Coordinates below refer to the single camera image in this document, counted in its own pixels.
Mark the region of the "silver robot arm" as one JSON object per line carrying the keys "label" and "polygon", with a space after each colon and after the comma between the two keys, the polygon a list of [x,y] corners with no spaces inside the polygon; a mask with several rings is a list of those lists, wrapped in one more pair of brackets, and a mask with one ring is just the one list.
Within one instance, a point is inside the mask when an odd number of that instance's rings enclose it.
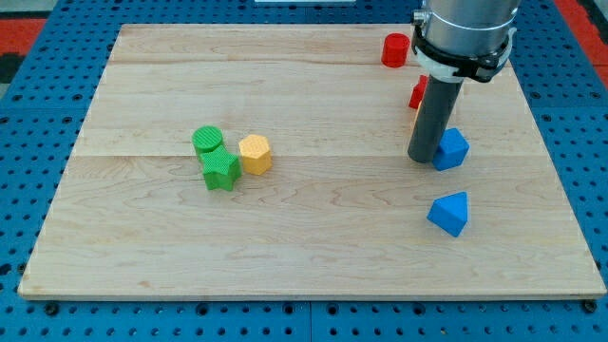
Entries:
{"label": "silver robot arm", "polygon": [[520,0],[423,0],[412,14],[422,38],[442,52],[482,56],[507,39]]}

